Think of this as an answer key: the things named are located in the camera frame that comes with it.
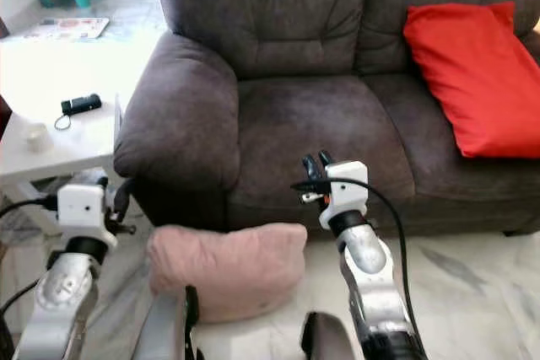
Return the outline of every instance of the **black cable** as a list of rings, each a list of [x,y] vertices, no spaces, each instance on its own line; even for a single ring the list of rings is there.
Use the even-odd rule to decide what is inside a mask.
[[[372,185],[368,185],[367,183],[364,183],[360,180],[354,180],[354,179],[346,179],[346,178],[340,178],[340,177],[327,177],[325,179],[316,179],[316,180],[307,180],[302,181],[300,183],[297,183],[295,185],[292,185],[291,187],[296,190],[300,190],[301,188],[306,188],[308,186],[313,185],[330,185],[331,183],[349,183],[352,185],[359,185],[361,187],[364,187],[368,191],[371,191],[373,194],[375,194],[379,199],[388,207],[388,209],[391,212],[391,215],[394,219],[394,222],[397,226],[397,234],[399,236],[399,248],[401,251],[401,262],[402,262],[402,278],[403,278],[403,290],[405,294],[405,305],[407,306],[407,311],[409,312],[409,317],[411,319],[411,325],[413,326],[414,333],[416,334],[416,337],[418,339],[418,345],[420,346],[420,349],[422,350],[422,353],[426,356],[424,344],[422,343],[422,338],[419,334],[419,328],[416,324],[416,319],[414,318],[414,310],[413,310],[413,304],[411,302],[411,295],[409,292],[408,287],[408,269],[407,269],[407,245],[405,244],[405,231],[403,229],[402,220],[399,217],[399,214],[396,211],[396,208],[392,205],[392,203],[384,197],[384,195],[378,191],[375,187]]]
[[[0,218],[6,215],[8,212],[13,211],[15,208],[19,208],[22,206],[29,206],[32,204],[41,204],[41,199],[36,198],[34,200],[25,200],[25,201],[19,201],[11,204],[10,206],[5,207],[3,210],[0,211]]]
[[[67,117],[67,125],[66,126],[59,126],[58,125],[58,122],[64,118],[64,117]],[[54,127],[58,130],[58,131],[63,131],[63,130],[67,130],[69,127],[71,126],[71,116],[68,116],[67,114],[64,114],[63,116],[59,116],[55,121],[54,121]]]
[[[19,201],[15,202],[7,207],[5,207],[3,210],[0,210],[0,218],[6,215],[8,212],[13,211],[16,208],[23,207],[23,206],[29,206],[29,205],[40,205],[46,208],[47,210],[56,211],[58,209],[58,199],[56,196],[48,195],[42,198],[35,198],[34,200],[25,200],[25,201]],[[6,303],[0,308],[0,349],[2,349],[2,352],[0,352],[0,360],[4,359],[4,356],[7,356],[7,359],[11,358],[13,356],[13,339],[11,337],[11,334],[9,333],[8,325],[6,324],[6,320],[4,319],[4,314],[6,311],[13,305],[15,301],[17,301],[19,298],[21,298],[23,295],[25,295],[28,291],[30,291],[32,288],[34,288],[39,279],[35,280],[22,290],[16,292]]]
[[[36,279],[33,282],[31,282],[28,286],[23,288],[22,290],[16,292],[6,303],[0,308],[0,316],[4,316],[5,313],[8,311],[9,307],[13,305],[15,301],[17,301],[19,298],[21,298],[23,295],[25,295],[28,291],[30,291],[32,288],[37,286],[37,283],[40,279]]]

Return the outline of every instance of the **white cup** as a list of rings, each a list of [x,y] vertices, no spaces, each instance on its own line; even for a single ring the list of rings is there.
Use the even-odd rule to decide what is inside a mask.
[[[34,153],[45,152],[52,146],[51,134],[45,124],[30,124],[24,135],[30,151]]]

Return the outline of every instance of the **table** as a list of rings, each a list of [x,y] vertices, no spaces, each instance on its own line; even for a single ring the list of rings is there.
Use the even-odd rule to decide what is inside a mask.
[[[117,108],[123,110],[154,47],[155,36],[123,43],[9,42],[0,46],[0,89],[13,110],[0,141],[0,187],[13,202],[38,196],[33,180],[103,167],[111,182]],[[97,93],[102,107],[54,129],[65,99]],[[24,140],[28,125],[47,126],[53,145],[33,153]],[[45,234],[57,234],[54,214],[23,208]]]

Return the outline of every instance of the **floor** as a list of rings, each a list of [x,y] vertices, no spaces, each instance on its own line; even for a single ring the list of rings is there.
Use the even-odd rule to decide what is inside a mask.
[[[102,42],[157,38],[165,29],[157,0],[94,0],[84,11],[34,13],[36,21],[77,15],[111,17]],[[18,41],[27,40],[22,35],[8,39]],[[24,216],[8,221],[10,229],[0,234],[9,245],[0,272],[0,302],[43,272],[47,252],[56,243],[39,235]],[[145,218],[130,222],[137,224],[138,234],[122,237],[103,269],[100,301],[84,348],[87,360],[129,359],[151,302],[144,254],[151,229]],[[397,258],[397,242],[389,244]],[[408,248],[413,305],[431,360],[540,359],[540,234],[410,238]],[[310,243],[305,257],[305,277],[281,309],[254,320],[198,328],[197,341],[208,360],[300,360],[302,323],[313,309],[339,316],[353,336],[334,243]],[[31,305],[29,294],[10,309],[7,320],[13,332],[22,330]]]

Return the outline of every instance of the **gray sofa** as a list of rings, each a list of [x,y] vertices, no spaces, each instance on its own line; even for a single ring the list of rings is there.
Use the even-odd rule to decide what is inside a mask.
[[[463,158],[402,37],[409,5],[500,1],[161,0],[170,32],[127,107],[116,171],[155,225],[315,230],[289,185],[325,148],[367,164],[409,234],[539,229],[540,160]],[[513,1],[540,63],[540,0]],[[392,233],[374,197],[369,213]]]

